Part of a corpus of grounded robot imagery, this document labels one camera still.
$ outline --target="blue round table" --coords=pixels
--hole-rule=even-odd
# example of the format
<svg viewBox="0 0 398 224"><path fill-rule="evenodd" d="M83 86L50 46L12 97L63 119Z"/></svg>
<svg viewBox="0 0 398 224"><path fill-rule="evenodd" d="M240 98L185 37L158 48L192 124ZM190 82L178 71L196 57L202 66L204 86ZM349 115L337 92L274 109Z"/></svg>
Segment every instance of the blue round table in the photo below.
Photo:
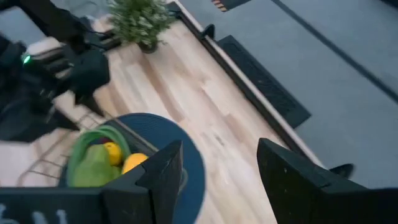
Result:
<svg viewBox="0 0 398 224"><path fill-rule="evenodd" d="M120 116L118 119L157 149L163 149L174 140L182 140L183 167L188 172L188 183L178 196L174 224L194 223L205 193L205 168L203 159L191 138L173 121L158 115L132 113ZM60 187L65 185L62 182L64 178L60 179Z"/></svg>

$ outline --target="potted plant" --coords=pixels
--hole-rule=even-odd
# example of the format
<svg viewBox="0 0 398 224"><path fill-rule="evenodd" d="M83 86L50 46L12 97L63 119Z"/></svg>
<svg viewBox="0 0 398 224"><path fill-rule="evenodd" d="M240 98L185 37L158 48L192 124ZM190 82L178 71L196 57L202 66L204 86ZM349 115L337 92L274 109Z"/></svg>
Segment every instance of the potted plant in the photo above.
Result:
<svg viewBox="0 0 398 224"><path fill-rule="evenodd" d="M155 52L158 34L173 20L163 0L114 0L109 8L114 33L124 43L137 43L147 54Z"/></svg>

